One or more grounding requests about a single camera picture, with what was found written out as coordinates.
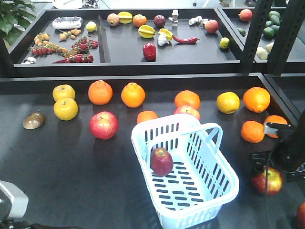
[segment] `orange fruit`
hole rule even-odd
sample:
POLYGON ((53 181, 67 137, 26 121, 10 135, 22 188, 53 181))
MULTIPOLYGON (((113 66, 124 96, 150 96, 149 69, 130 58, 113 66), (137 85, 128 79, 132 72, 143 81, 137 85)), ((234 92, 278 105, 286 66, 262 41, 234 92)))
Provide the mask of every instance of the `orange fruit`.
POLYGON ((158 118, 158 115, 154 111, 142 111, 138 114, 137 123, 152 120, 158 118))
POLYGON ((242 126, 241 135, 247 142, 261 142, 265 136, 264 126, 256 121, 246 121, 242 126))
POLYGON ((122 90, 121 98, 126 106, 136 108, 144 102, 145 91, 137 83, 128 83, 122 90))
MULTIPOLYGON (((270 115, 268 116, 264 123, 279 123, 279 124, 288 124, 288 122, 286 121, 286 119, 284 119, 281 116, 278 115, 270 115)), ((273 137, 273 138, 278 138, 277 135, 270 135, 268 134, 269 137, 273 137)))
POLYGON ((244 93, 244 105, 250 111, 261 113, 267 109, 270 104, 269 92, 261 87, 252 87, 244 93))
POLYGON ((175 105, 176 107, 189 105, 192 106, 194 109, 198 110, 200 107, 200 98, 199 95, 195 92, 185 90, 179 92, 175 97, 175 105))
POLYGON ((95 105, 107 104, 113 95, 111 86, 104 80, 93 82, 88 89, 88 97, 95 105))

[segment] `small orange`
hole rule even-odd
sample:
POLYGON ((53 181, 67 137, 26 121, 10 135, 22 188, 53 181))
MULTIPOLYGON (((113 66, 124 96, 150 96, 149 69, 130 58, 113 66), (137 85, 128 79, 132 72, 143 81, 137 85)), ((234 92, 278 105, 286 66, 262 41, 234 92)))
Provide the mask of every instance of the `small orange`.
POLYGON ((126 106, 136 108, 144 102, 145 91, 137 83, 128 83, 122 90, 121 98, 126 106))
POLYGON ((142 111, 138 114, 137 123, 152 120, 158 118, 158 115, 154 111, 142 111))
POLYGON ((199 95, 195 92, 185 90, 179 92, 175 97, 175 105, 176 107, 189 105, 192 106, 194 109, 198 110, 200 107, 200 98, 199 95))
POLYGON ((261 87, 252 87, 244 93, 244 105, 250 111, 261 113, 267 109, 270 104, 269 92, 261 87))
POLYGON ((265 136, 264 126, 256 121, 246 121, 242 126, 241 135, 247 142, 261 142, 265 136))
MULTIPOLYGON (((288 122, 286 121, 286 119, 284 119, 281 116, 278 115, 270 115, 268 116, 264 123, 279 123, 279 124, 288 124, 288 122)), ((270 135, 268 134, 269 137, 273 137, 273 138, 278 138, 277 135, 270 135)))
POLYGON ((111 86, 104 80, 93 82, 88 89, 88 97, 95 105, 107 104, 113 95, 111 86))

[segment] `apple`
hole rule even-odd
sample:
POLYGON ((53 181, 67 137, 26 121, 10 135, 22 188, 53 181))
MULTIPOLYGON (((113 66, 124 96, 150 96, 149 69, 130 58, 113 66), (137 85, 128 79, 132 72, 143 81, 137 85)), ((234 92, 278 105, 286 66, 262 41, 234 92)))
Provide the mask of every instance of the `apple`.
MULTIPOLYGON (((251 178, 251 182, 255 187, 256 191, 262 195, 265 194, 266 190, 266 166, 264 172, 251 178)), ((275 168, 269 167, 268 169, 268 192, 269 196, 278 193, 283 186, 283 176, 280 171, 275 168)))
POLYGON ((173 159, 165 148, 158 147, 151 152, 151 169, 157 177, 166 176, 172 171, 173 159))
POLYGON ((174 114, 189 114, 200 120, 200 113, 189 105, 182 105, 175 109, 174 114))
POLYGON ((166 19, 163 15, 157 15, 154 17, 153 23, 157 28, 163 28, 166 23, 166 19))
POLYGON ((102 111, 91 118, 89 129, 96 138, 108 140, 118 131, 119 121, 113 113, 102 111))
POLYGON ((296 224, 299 229, 305 229, 305 202, 296 211, 296 224))

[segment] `lemon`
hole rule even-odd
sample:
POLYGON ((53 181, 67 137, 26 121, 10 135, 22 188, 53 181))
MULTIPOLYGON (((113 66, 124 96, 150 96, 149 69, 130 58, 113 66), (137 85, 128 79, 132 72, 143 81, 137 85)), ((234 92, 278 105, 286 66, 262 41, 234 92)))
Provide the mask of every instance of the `lemon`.
POLYGON ((230 40, 229 40, 229 38, 227 38, 227 37, 221 38, 221 40, 220 40, 220 42, 219 42, 219 47, 220 47, 221 49, 227 49, 227 48, 229 48, 229 45, 230 45, 230 40))
POLYGON ((232 114, 239 109, 240 100, 234 92, 225 92, 217 97, 218 109, 225 114, 232 114))
POLYGON ((78 105, 74 99, 63 98, 54 104, 54 113, 61 120, 69 121, 73 119, 78 112, 78 105))
POLYGON ((88 32, 93 32, 96 30, 96 24, 93 21, 90 21, 86 24, 86 29, 88 30, 88 32))

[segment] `red apple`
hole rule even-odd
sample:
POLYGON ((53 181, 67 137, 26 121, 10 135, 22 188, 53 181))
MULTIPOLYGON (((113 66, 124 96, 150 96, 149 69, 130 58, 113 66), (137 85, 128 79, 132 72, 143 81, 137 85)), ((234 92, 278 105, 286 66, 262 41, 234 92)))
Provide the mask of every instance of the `red apple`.
POLYGON ((208 33, 216 33, 218 30, 218 22, 216 20, 209 20, 204 27, 208 33))
POLYGON ((162 147, 155 148, 151 153, 151 169, 157 177, 168 175, 173 169, 171 154, 162 147))
POLYGON ((175 109, 174 114, 189 114, 200 120, 200 113, 189 105, 182 105, 175 109))
POLYGON ((93 136, 108 140, 118 131, 119 121, 113 113, 102 111, 91 118, 89 129, 93 136))
MULTIPOLYGON (((266 190, 266 167, 264 172, 251 178, 252 184, 256 191, 262 195, 265 194, 266 190)), ((283 176, 280 171, 275 168, 269 167, 268 169, 268 195, 274 195, 278 193, 283 186, 283 176)))
POLYGON ((305 202, 296 211, 296 223, 299 229, 305 229, 305 202))

